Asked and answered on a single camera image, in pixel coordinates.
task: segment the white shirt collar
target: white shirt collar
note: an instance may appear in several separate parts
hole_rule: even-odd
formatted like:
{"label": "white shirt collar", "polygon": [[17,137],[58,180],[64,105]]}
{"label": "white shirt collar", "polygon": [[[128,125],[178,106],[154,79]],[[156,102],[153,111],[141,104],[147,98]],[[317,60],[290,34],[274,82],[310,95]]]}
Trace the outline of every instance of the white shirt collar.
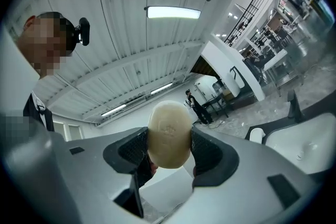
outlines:
{"label": "white shirt collar", "polygon": [[46,106],[43,104],[43,102],[34,94],[33,91],[31,91],[32,97],[33,97],[33,103],[37,111],[45,111]]}

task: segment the white ceiling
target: white ceiling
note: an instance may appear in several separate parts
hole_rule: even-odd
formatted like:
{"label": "white ceiling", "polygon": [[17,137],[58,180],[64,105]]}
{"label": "white ceiling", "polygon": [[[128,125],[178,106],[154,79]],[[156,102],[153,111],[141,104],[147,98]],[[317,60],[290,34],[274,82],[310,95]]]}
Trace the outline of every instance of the white ceiling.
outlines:
{"label": "white ceiling", "polygon": [[[14,0],[6,25],[20,34],[26,19],[58,11],[78,25],[90,22],[90,44],[78,44],[54,75],[34,92],[55,114],[102,122],[101,113],[182,81],[199,57],[206,36],[230,0]],[[146,6],[201,10],[198,20],[148,19]]]}

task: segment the fluorescent light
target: fluorescent light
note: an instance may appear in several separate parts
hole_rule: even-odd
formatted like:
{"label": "fluorescent light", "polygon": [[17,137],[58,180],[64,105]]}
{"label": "fluorescent light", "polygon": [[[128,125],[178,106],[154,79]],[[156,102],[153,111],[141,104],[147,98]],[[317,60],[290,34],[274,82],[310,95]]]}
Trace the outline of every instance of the fluorescent light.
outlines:
{"label": "fluorescent light", "polygon": [[162,91],[162,90],[164,90],[164,89],[170,87],[171,85],[173,85],[173,83],[169,83],[169,84],[167,84],[167,85],[165,85],[165,86],[162,86],[162,87],[160,87],[160,88],[158,88],[158,89],[152,91],[151,94],[155,94],[155,93],[157,93],[157,92],[159,92],[159,91]]}
{"label": "fluorescent light", "polygon": [[164,18],[164,17],[177,17],[177,18],[191,18],[198,19],[201,12],[199,10],[190,8],[179,7],[148,7],[148,18]]}
{"label": "fluorescent light", "polygon": [[111,109],[111,110],[105,112],[105,113],[102,114],[101,116],[102,116],[102,117],[105,117],[105,116],[107,116],[107,115],[110,115],[110,114],[112,114],[113,112],[116,112],[116,111],[118,111],[118,110],[123,109],[125,106],[126,106],[125,104],[122,104],[122,105],[118,106],[118,107],[115,108],[115,109]]}

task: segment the man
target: man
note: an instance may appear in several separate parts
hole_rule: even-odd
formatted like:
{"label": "man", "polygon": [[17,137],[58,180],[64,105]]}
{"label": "man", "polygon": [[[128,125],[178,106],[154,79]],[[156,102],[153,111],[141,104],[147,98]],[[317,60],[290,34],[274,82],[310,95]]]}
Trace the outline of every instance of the man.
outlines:
{"label": "man", "polygon": [[191,95],[190,90],[185,91],[185,94],[187,95],[187,100],[189,104],[191,104],[191,107],[197,114],[199,120],[202,122],[203,126],[212,125],[214,123],[213,119],[211,118],[211,115],[206,111],[205,108],[203,108],[196,99]]}
{"label": "man", "polygon": [[[53,74],[61,59],[71,56],[76,43],[75,27],[58,12],[28,18],[16,44],[0,25],[0,114],[25,115],[25,105],[37,81]],[[37,103],[33,108],[43,110],[41,106]],[[154,175],[158,167],[150,158],[149,164]]]}
{"label": "man", "polygon": [[285,21],[284,19],[279,19],[279,21],[281,22],[282,25],[287,25],[288,24],[288,22]]}
{"label": "man", "polygon": [[257,56],[252,55],[251,51],[248,51],[246,53],[246,56],[247,56],[248,59],[250,59],[251,63],[253,63],[253,64],[256,63],[256,62],[260,62],[260,59]]}
{"label": "man", "polygon": [[268,28],[264,27],[263,30],[265,31],[265,36],[268,39],[270,39],[273,43],[277,42],[276,38]]}

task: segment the white sink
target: white sink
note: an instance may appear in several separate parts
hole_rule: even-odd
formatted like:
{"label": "white sink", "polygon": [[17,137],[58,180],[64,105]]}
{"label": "white sink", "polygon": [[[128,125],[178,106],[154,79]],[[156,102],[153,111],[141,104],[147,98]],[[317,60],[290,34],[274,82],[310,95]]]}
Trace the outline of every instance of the white sink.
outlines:
{"label": "white sink", "polygon": [[273,132],[266,145],[306,174],[332,167],[336,150],[336,118],[331,113]]}

